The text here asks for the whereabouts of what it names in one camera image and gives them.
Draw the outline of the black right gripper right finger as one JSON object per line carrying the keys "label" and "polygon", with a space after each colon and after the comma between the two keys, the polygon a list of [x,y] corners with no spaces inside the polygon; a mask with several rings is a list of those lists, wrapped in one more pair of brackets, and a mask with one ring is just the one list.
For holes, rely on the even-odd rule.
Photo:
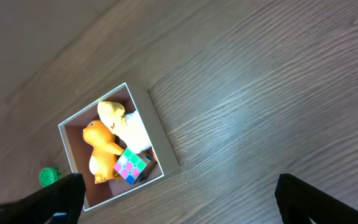
{"label": "black right gripper right finger", "polygon": [[275,198],[284,224],[358,223],[358,210],[291,174],[280,174]]}

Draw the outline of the white yellow duck plush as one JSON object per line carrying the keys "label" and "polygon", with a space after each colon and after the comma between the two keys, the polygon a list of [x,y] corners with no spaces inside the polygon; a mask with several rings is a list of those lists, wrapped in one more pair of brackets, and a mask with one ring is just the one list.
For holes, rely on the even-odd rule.
{"label": "white yellow duck plush", "polygon": [[126,114],[125,107],[112,101],[100,101],[97,111],[102,123],[124,141],[134,153],[140,154],[152,148],[150,138],[137,110]]}

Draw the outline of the orange dinosaur toy figure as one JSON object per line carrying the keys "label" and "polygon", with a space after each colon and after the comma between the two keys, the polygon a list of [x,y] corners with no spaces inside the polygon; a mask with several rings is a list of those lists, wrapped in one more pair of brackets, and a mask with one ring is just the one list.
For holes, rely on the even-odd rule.
{"label": "orange dinosaur toy figure", "polygon": [[100,120],[93,120],[83,129],[83,139],[93,147],[89,170],[95,184],[122,179],[114,166],[124,150],[115,143],[115,135]]}

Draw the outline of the colourful puzzle cube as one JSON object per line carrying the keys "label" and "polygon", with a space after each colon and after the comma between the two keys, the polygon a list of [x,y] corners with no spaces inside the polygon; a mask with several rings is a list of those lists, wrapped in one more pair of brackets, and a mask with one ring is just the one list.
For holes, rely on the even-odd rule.
{"label": "colourful puzzle cube", "polygon": [[129,184],[134,185],[145,180],[154,168],[156,161],[151,154],[136,154],[125,149],[114,165],[114,170]]}

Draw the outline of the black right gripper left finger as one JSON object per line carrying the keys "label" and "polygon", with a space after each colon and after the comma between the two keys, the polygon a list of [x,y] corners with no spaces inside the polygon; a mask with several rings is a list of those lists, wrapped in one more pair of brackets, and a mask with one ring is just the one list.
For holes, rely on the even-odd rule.
{"label": "black right gripper left finger", "polygon": [[83,175],[69,174],[28,197],[0,204],[0,223],[77,223],[85,192]]}

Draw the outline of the green round toy disc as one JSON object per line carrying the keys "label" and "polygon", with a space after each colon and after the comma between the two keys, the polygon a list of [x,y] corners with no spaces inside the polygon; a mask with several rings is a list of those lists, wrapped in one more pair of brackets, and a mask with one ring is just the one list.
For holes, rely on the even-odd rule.
{"label": "green round toy disc", "polygon": [[39,174],[39,182],[42,187],[47,187],[60,180],[60,178],[60,170],[56,167],[45,167]]}

